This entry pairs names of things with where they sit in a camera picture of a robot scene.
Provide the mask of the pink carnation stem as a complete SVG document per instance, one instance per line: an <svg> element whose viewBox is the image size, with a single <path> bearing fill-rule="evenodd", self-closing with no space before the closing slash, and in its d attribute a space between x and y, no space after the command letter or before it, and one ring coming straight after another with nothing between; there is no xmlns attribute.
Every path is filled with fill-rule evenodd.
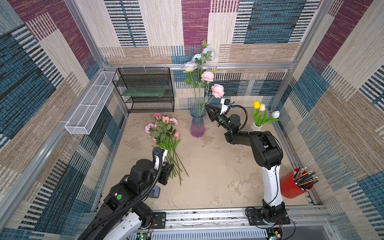
<svg viewBox="0 0 384 240"><path fill-rule="evenodd" d="M156 146L168 151L166 160L169 163L175 165L175 168L171 173L171 178L179 176L181 170L178 162L176 148L180 140L176 136L177 131L174 128L174 124L171 122L156 122L156 124L149 123L146 125L145 131L154 139Z"/></svg>

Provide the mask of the pink peony stem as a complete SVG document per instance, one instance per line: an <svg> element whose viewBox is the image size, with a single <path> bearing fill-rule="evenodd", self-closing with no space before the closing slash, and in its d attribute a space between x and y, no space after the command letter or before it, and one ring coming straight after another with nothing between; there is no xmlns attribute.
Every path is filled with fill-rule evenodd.
<svg viewBox="0 0 384 240"><path fill-rule="evenodd" d="M176 118L170 118L168 116L163 116L163 123L165 124L165 127L166 127L166 139L162 141L162 147L165 147L166 150L168 150L168 155L166 156L166 159L169 163L171 164L174 164L173 161L172 161L172 155L171 155L171 144L170 144L170 138L171 138L171 135L172 135L172 132L174 130L176 130L177 132L179 132L177 130L177 126L178 126L178 120ZM179 146L179 144L181 143L181 136L180 136L180 133L179 133L179 137L178 137L178 144L177 144L177 147L176 147L176 152L177 152L177 148ZM179 179L179 184L180 186L182 185L182 182L183 182L183 175L186 175L187 177L189 177L189 174L183 164L183 161L182 161L182 157L179 155L179 153L177 152L177 155L178 155L178 160L179 160L179 165L180 165L180 170L181 170L181 173L180 173L180 176L178 175L175 175L175 164L174 164L174 169L171 173L171 178L178 178Z"/></svg>

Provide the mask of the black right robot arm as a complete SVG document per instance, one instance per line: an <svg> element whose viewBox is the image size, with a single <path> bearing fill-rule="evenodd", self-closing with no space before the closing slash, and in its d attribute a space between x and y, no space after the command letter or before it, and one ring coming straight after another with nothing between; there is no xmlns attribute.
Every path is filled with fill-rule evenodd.
<svg viewBox="0 0 384 240"><path fill-rule="evenodd" d="M280 166L284 156L278 140L271 132L251 131L244 132L240 116L226 113L230 108L240 105L223 104L222 108L211 105L205 107L212 122L217 122L227 132L224 134L226 141L231 145L249 146L252 149L255 162L262 170L264 181L263 205L260 208L247 207L245 215L251 226L261 229L277 225L289 225L291 220L286 211L280 184Z"/></svg>

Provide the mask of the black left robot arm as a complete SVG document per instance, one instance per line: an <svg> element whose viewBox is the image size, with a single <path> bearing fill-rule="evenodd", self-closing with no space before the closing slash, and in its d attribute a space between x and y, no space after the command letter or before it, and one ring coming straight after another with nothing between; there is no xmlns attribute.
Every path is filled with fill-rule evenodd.
<svg viewBox="0 0 384 240"><path fill-rule="evenodd" d="M155 147L152 160L140 159L104 199L94 219L79 236L80 240L129 240L134 232L143 230L138 240L149 240L154 229L165 228L166 213L155 213L145 204L157 198L174 168L165 160L167 150Z"/></svg>

